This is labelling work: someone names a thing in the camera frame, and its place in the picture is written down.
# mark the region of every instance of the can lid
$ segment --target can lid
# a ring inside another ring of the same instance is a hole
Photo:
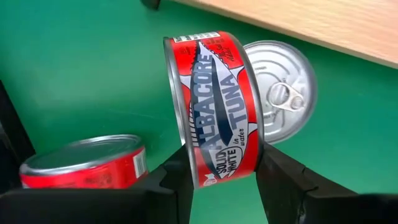
[[[263,40],[244,49],[259,86],[264,140],[275,144],[299,131],[317,101],[317,81],[307,58],[283,42]]]
[[[138,136],[119,134],[73,142],[57,151],[35,155],[21,165],[21,174],[58,175],[105,164],[142,145]]]

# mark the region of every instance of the tuna can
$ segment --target tuna can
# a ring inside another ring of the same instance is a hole
[[[227,32],[164,39],[182,144],[195,188],[251,174],[264,142],[254,71]]]
[[[275,144],[293,136],[311,117],[317,81],[307,58],[278,41],[244,46],[256,74],[264,118],[264,139]]]
[[[25,188],[126,189],[147,174],[145,147],[130,134],[73,142],[20,168]]]

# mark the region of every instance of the green table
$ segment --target green table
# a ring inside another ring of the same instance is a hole
[[[311,61],[308,124],[276,147],[357,192],[398,193],[398,70],[216,14],[135,0],[0,2],[0,74],[37,153],[105,134],[144,137],[152,170],[180,146],[162,38],[225,30]],[[195,191],[191,223],[264,223],[254,176]]]

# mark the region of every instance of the black holder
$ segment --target black holder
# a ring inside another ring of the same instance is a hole
[[[265,145],[256,172],[270,224],[398,223],[397,195],[358,195]],[[189,223],[192,175],[181,147],[130,189],[17,189],[0,223]]]
[[[141,0],[141,2],[148,8],[153,10],[158,10],[160,5],[160,0]]]
[[[0,81],[0,194],[21,186],[19,166],[35,151]]]

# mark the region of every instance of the red label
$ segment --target red label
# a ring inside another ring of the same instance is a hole
[[[21,181],[27,188],[125,189],[146,176],[145,148],[105,164],[59,175],[25,175]]]
[[[199,187],[251,174],[259,153],[253,93],[230,34],[170,39],[189,117]]]

